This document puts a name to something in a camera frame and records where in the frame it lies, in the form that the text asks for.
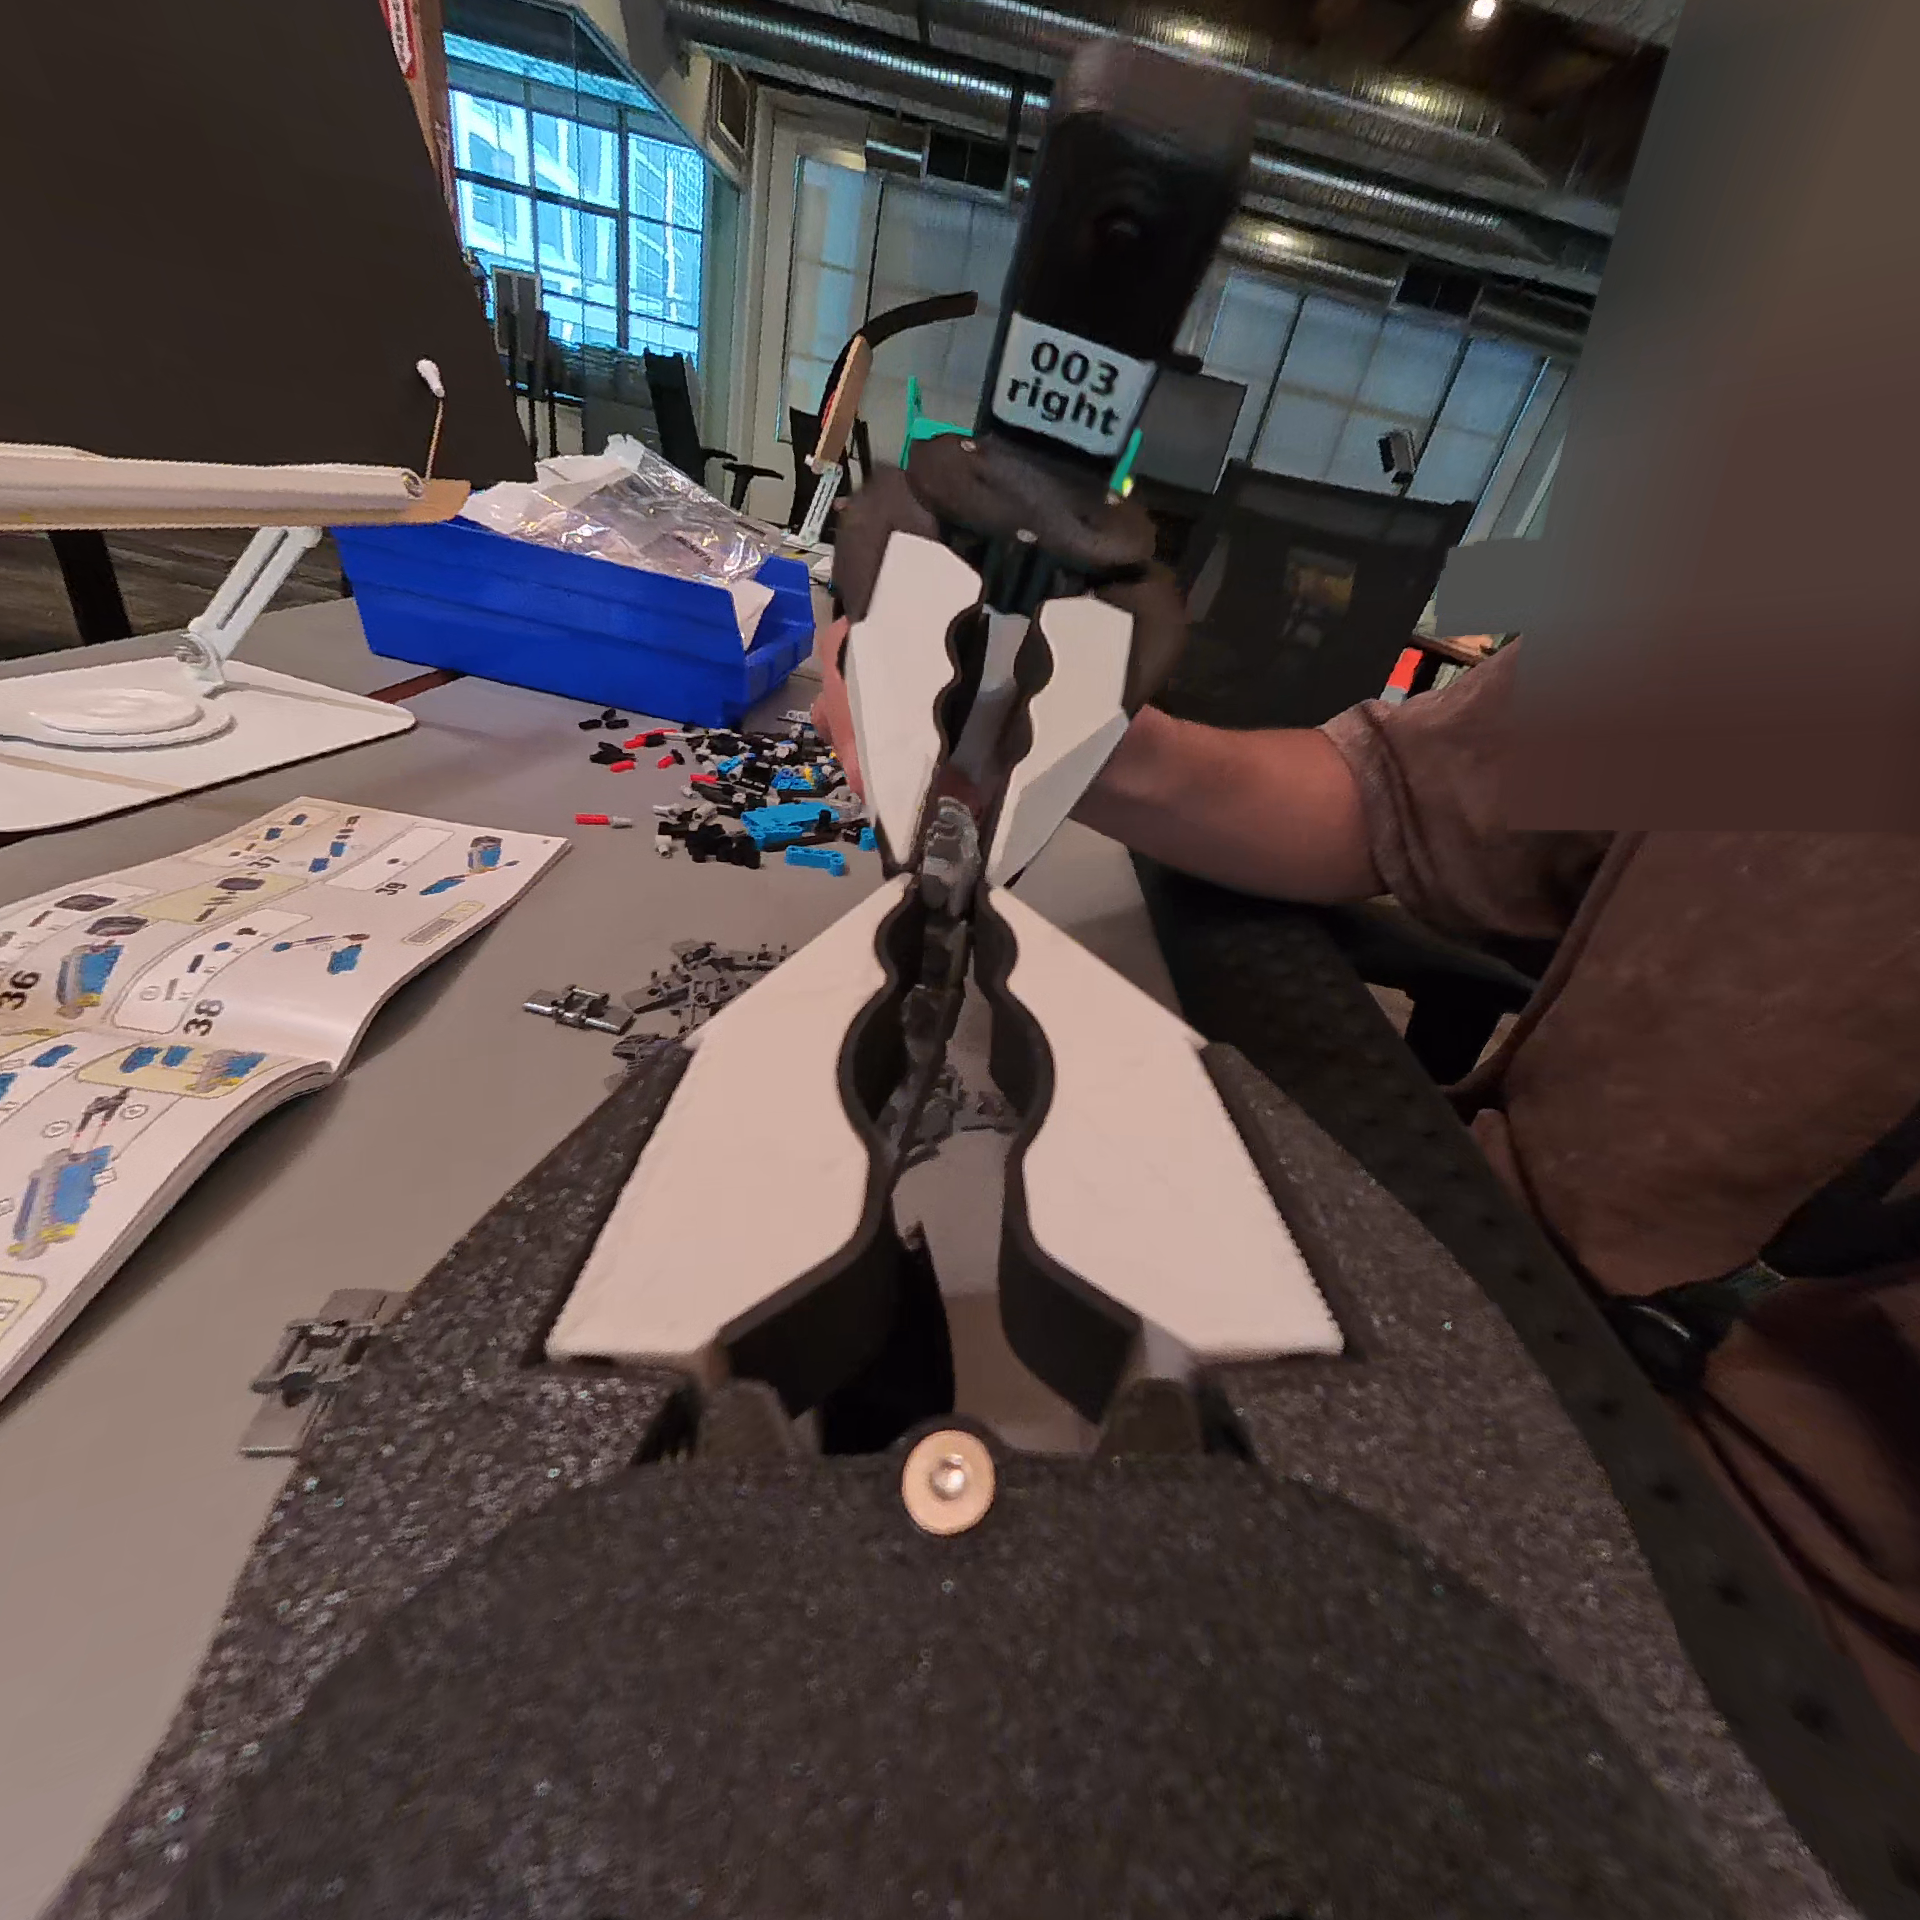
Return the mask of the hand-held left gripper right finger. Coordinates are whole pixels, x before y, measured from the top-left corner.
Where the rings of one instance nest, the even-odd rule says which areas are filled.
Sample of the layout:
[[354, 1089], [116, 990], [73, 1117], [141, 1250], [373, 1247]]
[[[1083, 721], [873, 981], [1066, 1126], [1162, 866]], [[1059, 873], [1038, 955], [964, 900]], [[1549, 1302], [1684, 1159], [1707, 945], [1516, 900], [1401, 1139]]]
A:
[[1138, 1375], [1339, 1358], [1210, 1045], [1006, 886], [977, 906], [973, 979], [1017, 1119], [998, 1322], [1020, 1362], [1105, 1419]]

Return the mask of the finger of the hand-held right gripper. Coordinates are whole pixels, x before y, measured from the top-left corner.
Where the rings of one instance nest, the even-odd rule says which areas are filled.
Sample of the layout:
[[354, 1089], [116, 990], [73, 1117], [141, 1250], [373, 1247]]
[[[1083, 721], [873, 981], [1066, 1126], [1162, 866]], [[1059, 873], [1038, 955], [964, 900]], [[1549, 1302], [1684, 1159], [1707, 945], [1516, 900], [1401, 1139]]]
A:
[[971, 622], [980, 580], [949, 546], [892, 533], [868, 611], [849, 628], [844, 684], [861, 791], [894, 869], [916, 854], [933, 779], [949, 755], [943, 700], [958, 679], [953, 636]]
[[1132, 652], [1134, 619], [1098, 597], [1053, 597], [1031, 618], [989, 756], [989, 884], [1020, 878], [1119, 745]]

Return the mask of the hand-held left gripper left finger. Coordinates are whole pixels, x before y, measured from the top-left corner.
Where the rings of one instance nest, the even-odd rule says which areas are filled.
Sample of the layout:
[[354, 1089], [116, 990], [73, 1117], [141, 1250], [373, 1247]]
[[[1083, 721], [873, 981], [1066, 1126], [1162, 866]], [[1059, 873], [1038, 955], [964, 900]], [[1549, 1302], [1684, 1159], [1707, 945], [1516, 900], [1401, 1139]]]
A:
[[693, 1039], [543, 1358], [770, 1386], [803, 1415], [855, 1379], [895, 1311], [873, 1130], [844, 1067], [894, 975], [873, 890]]

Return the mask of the pile of grey track links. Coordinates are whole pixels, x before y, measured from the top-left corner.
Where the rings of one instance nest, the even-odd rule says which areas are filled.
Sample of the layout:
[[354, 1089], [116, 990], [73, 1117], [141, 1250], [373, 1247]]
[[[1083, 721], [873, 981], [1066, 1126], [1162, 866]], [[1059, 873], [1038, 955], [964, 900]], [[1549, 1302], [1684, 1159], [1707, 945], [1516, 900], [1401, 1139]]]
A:
[[[638, 1028], [614, 1043], [614, 1055], [635, 1065], [659, 1039], [691, 1043], [753, 986], [777, 971], [788, 954], [793, 954], [788, 945], [748, 949], [713, 942], [675, 945], [669, 966], [649, 973], [646, 983], [627, 996]], [[1017, 1117], [1001, 1094], [973, 1089], [958, 1061], [949, 1059], [923, 1101], [906, 1164], [919, 1166], [961, 1135], [1010, 1135], [1014, 1130]]]

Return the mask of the single grey track link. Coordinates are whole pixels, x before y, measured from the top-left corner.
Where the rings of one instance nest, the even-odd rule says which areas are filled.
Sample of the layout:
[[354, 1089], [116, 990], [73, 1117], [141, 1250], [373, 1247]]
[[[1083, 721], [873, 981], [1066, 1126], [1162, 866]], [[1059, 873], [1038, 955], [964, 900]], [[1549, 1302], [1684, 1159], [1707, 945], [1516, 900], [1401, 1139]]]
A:
[[340, 1287], [321, 1311], [285, 1324], [249, 1382], [255, 1403], [237, 1454], [300, 1455], [406, 1302], [406, 1290]]

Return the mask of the grey desk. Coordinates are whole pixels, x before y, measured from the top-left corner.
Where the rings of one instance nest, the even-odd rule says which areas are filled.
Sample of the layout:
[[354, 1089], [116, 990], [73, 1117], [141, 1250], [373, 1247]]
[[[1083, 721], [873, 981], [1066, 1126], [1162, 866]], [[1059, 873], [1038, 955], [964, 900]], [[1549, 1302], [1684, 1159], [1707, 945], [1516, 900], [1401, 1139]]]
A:
[[588, 763], [581, 706], [490, 681], [406, 693], [413, 731], [5, 849], [5, 900], [205, 843], [287, 798], [572, 831], [534, 886], [397, 993], [348, 1077], [258, 1119], [5, 1402], [2, 1913], [37, 1915], [177, 1713], [287, 1465], [241, 1455], [282, 1327], [406, 1290], [605, 1097], [610, 1039], [524, 1012], [625, 995], [671, 945], [803, 947], [876, 884], [659, 860], [643, 767]]

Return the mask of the person's right hand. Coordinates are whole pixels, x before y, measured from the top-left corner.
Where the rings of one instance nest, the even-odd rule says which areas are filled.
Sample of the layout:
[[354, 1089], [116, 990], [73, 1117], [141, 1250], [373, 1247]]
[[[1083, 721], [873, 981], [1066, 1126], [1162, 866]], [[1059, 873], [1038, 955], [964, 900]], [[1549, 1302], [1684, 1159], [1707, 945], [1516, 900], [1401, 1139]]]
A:
[[818, 695], [810, 710], [820, 740], [839, 758], [849, 785], [857, 798], [866, 798], [865, 775], [857, 761], [857, 731], [850, 713], [849, 684], [844, 676], [844, 652], [849, 645], [850, 622], [845, 615], [836, 618], [827, 628], [818, 630], [814, 645], [814, 666], [818, 668]]

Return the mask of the pile of small coloured bricks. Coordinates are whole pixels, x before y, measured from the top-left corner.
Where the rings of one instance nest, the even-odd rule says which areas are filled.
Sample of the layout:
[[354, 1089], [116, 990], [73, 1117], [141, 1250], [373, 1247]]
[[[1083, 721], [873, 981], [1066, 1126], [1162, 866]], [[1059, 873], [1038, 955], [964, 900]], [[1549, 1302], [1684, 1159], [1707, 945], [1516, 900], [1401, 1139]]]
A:
[[865, 801], [807, 710], [782, 710], [770, 726], [638, 726], [620, 733], [604, 710], [581, 722], [593, 733], [589, 766], [630, 785], [641, 773], [671, 777], [638, 817], [638, 803], [589, 806], [595, 829], [649, 826], [660, 860], [684, 858], [755, 873], [765, 861], [845, 876], [853, 852], [873, 852], [877, 834]]

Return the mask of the teal bin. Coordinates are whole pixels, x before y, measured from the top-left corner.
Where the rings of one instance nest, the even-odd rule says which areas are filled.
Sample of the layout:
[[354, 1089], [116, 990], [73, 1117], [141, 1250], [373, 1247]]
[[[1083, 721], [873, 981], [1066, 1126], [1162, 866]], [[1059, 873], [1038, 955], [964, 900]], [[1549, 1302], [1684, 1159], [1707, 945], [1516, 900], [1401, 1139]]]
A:
[[[1129, 439], [1122, 446], [1122, 452], [1107, 469], [1107, 500], [1111, 506], [1125, 500], [1134, 491], [1134, 471], [1143, 446], [1143, 437], [1146, 430], [1141, 422], [1137, 422]], [[930, 414], [925, 406], [925, 391], [922, 380], [916, 374], [909, 374], [906, 380], [906, 418], [899, 467], [907, 467], [914, 446], [949, 439], [969, 441], [971, 427], [963, 422], [949, 422]]]

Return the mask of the wooden board stand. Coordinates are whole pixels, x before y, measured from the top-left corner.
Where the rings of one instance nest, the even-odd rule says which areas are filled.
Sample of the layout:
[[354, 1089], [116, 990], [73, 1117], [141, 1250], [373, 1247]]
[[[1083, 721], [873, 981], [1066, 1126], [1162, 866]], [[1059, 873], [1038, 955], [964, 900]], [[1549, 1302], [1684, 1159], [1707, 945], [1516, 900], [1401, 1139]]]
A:
[[849, 457], [855, 454], [861, 469], [870, 467], [870, 454], [859, 452], [859, 412], [873, 373], [876, 350], [914, 330], [969, 321], [977, 310], [979, 293], [966, 290], [925, 298], [877, 314], [859, 327], [831, 364], [823, 409], [812, 418], [812, 430], [805, 430], [803, 414], [791, 412], [788, 430], [797, 489], [787, 527], [787, 541], [791, 546], [814, 551], [826, 539], [826, 523], [841, 493]]

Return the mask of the clear plastic bags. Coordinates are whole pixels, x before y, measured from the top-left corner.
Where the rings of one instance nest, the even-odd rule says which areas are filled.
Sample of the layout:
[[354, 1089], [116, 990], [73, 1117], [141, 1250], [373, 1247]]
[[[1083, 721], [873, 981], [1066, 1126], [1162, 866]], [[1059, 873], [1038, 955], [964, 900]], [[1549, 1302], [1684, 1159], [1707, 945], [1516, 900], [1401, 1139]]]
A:
[[461, 506], [493, 535], [722, 589], [741, 645], [756, 636], [774, 589], [756, 583], [780, 538], [686, 478], [634, 437], [604, 452], [539, 459], [533, 483], [500, 483]]

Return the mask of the black office chair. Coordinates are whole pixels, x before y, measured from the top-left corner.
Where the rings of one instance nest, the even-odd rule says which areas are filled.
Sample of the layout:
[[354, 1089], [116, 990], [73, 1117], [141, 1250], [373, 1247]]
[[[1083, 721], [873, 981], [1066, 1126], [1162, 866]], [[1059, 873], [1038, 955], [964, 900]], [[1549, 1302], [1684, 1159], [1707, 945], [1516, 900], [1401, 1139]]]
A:
[[676, 467], [694, 486], [705, 489], [709, 469], [721, 467], [726, 475], [726, 502], [734, 511], [748, 509], [748, 491], [761, 478], [783, 478], [780, 469], [756, 467], [738, 459], [725, 449], [705, 444], [691, 396], [691, 366], [682, 351], [643, 351], [643, 373], [653, 405], [657, 435], [663, 457]]

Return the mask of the blue storage bin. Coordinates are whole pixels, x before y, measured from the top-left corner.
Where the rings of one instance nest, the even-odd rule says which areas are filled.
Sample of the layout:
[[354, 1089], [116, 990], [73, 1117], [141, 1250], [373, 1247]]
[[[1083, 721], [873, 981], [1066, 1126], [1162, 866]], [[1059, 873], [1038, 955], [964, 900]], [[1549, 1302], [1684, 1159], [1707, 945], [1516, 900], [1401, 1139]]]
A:
[[753, 639], [722, 586], [529, 543], [468, 519], [332, 533], [378, 655], [669, 722], [726, 726], [812, 658], [812, 579], [764, 562]]

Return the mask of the instruction booklet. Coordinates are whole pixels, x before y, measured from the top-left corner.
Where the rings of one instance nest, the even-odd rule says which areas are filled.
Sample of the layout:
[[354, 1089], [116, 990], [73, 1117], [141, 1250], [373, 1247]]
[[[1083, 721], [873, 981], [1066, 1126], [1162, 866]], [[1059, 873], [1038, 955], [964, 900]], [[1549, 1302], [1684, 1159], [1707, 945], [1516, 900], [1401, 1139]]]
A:
[[2, 914], [2, 1391], [255, 1119], [567, 851], [337, 801]]

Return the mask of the white book stand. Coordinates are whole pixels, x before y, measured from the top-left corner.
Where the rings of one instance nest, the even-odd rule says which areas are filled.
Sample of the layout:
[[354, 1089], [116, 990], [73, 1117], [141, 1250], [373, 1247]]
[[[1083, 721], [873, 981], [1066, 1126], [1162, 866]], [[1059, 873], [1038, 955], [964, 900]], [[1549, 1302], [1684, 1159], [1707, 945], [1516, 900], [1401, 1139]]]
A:
[[85, 826], [406, 731], [410, 717], [369, 695], [233, 662], [233, 654], [324, 531], [451, 522], [468, 491], [397, 467], [190, 465], [2, 446], [6, 538], [252, 533], [167, 655], [5, 679], [5, 836]]

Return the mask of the black partition panel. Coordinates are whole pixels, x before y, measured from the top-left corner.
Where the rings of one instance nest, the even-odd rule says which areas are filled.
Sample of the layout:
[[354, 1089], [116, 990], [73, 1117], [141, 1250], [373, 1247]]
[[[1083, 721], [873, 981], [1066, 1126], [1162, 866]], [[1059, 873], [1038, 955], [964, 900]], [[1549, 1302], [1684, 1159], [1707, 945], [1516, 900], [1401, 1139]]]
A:
[[379, 4], [2, 4], [2, 435], [533, 475]]

